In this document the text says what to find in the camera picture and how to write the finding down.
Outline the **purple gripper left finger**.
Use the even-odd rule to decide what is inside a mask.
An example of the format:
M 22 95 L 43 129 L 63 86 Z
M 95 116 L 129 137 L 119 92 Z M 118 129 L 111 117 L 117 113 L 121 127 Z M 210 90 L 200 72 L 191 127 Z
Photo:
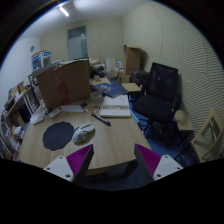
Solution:
M 72 154 L 58 156 L 44 170 L 70 182 L 80 182 L 84 179 L 89 164 L 94 155 L 93 145 L 87 145 Z

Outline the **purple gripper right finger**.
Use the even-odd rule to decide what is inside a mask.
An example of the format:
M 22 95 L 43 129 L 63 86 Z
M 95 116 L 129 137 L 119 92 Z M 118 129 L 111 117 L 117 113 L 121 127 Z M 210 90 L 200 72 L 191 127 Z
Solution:
M 159 155 L 139 144 L 135 145 L 134 154 L 138 164 L 144 168 L 154 180 L 160 180 L 182 169 L 182 166 L 169 155 Z

